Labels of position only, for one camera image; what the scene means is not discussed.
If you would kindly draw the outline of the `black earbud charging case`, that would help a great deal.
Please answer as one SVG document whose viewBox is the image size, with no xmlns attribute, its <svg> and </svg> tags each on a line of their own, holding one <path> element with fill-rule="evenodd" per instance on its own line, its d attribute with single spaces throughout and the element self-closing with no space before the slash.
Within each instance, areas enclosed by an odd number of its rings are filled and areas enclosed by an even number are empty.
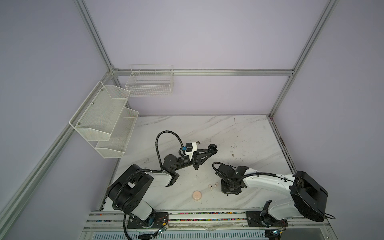
<svg viewBox="0 0 384 240">
<path fill-rule="evenodd" d="M 210 144 L 209 145 L 209 147 L 208 147 L 208 149 L 209 149 L 209 151 L 211 151 L 211 152 L 217 152 L 218 150 L 217 150 L 217 145 L 215 145 L 215 144 Z"/>
</svg>

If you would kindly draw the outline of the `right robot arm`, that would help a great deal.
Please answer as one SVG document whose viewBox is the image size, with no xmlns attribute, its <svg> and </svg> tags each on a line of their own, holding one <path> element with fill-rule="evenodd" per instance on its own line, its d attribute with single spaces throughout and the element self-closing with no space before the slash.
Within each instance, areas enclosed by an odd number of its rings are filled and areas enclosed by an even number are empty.
<svg viewBox="0 0 384 240">
<path fill-rule="evenodd" d="M 278 201 L 267 200 L 259 215 L 249 221 L 266 227 L 288 226 L 287 218 L 302 216 L 313 222 L 334 220 L 326 212 L 328 192 L 309 174 L 297 171 L 293 175 L 259 172 L 246 166 L 237 168 L 214 162 L 215 174 L 221 178 L 221 191 L 226 195 L 239 195 L 243 189 L 257 188 L 284 195 Z"/>
</svg>

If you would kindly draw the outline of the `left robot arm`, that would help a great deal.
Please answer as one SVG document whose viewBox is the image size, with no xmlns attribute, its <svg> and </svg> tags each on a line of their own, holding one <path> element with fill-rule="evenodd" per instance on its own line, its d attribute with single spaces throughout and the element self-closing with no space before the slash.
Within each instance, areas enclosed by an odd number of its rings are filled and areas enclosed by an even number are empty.
<svg viewBox="0 0 384 240">
<path fill-rule="evenodd" d="M 169 154 L 161 159 L 159 138 L 164 134 L 171 134 L 179 141 L 181 147 L 178 157 Z M 218 152 L 218 146 L 215 144 L 210 144 L 207 149 L 198 148 L 199 144 L 200 142 L 183 144 L 181 138 L 173 131 L 160 132 L 155 140 L 160 169 L 142 169 L 134 164 L 125 170 L 107 190 L 113 209 L 137 220 L 144 228 L 152 227 L 156 211 L 143 200 L 145 194 L 151 187 L 173 186 L 180 177 L 178 170 L 193 167 L 197 171 L 199 166 Z"/>
</svg>

